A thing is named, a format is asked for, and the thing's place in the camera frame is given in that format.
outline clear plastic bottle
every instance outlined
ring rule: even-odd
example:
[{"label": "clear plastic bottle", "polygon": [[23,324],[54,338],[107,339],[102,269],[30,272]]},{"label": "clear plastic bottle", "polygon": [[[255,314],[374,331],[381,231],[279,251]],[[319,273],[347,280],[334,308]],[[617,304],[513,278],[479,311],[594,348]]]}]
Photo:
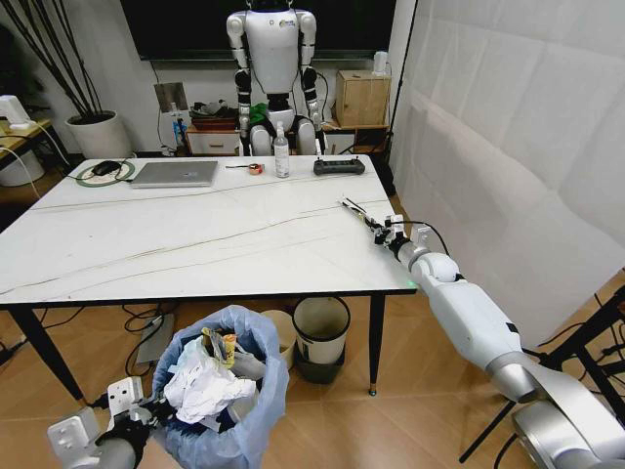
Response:
[{"label": "clear plastic bottle", "polygon": [[282,122],[277,123],[277,137],[273,141],[273,154],[275,155],[275,175],[278,178],[289,177],[289,143],[284,137]]}]

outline laptop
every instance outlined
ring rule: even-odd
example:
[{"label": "laptop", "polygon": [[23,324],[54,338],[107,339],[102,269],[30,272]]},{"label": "laptop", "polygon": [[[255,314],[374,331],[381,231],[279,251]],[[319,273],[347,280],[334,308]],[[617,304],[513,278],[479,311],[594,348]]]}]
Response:
[{"label": "laptop", "polygon": [[130,183],[134,189],[200,188],[211,186],[217,161],[147,163]]}]

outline blue plastic bag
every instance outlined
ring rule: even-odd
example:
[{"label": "blue plastic bag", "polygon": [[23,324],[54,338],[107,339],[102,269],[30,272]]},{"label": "blue plastic bag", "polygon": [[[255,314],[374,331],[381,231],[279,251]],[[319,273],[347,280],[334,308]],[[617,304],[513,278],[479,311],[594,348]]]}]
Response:
[{"label": "blue plastic bag", "polygon": [[178,362],[183,340],[197,336],[202,327],[234,329],[237,342],[250,352],[266,356],[267,372],[257,405],[233,428],[218,434],[206,430],[201,435],[185,432],[178,425],[165,428],[165,449],[185,469],[258,469],[269,443],[270,431],[284,415],[289,373],[280,356],[273,322],[242,306],[228,306],[217,313],[180,330],[158,362],[152,389],[158,392],[171,379],[167,372]]}]

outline black screen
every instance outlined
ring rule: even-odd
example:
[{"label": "black screen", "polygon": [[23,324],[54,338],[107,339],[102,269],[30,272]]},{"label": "black screen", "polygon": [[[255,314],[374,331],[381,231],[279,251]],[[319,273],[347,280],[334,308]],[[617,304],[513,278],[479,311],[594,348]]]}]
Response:
[{"label": "black screen", "polygon": [[[121,0],[142,60],[229,60],[226,19],[242,0]],[[387,50],[396,0],[295,0],[316,17],[316,59],[371,58]]]}]

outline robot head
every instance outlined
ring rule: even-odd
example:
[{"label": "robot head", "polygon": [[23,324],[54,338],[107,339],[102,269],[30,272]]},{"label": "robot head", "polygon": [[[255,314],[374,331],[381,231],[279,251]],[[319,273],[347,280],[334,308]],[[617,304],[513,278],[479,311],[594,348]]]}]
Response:
[{"label": "robot head", "polygon": [[255,12],[284,12],[291,7],[293,0],[246,0]]}]

